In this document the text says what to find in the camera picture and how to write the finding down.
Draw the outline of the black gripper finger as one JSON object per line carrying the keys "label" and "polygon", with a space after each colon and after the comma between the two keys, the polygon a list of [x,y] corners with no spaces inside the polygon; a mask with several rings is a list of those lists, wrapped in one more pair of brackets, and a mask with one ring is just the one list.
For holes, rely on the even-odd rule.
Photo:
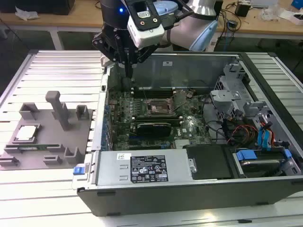
{"label": "black gripper finger", "polygon": [[92,44],[104,54],[110,61],[120,64],[125,69],[125,76],[129,77],[129,60],[126,49],[119,33],[107,35],[99,33],[95,35]]}
{"label": "black gripper finger", "polygon": [[158,48],[157,45],[151,45],[138,49],[134,44],[129,46],[128,49],[128,77],[133,76],[133,66],[137,63],[143,63],[155,50]]}

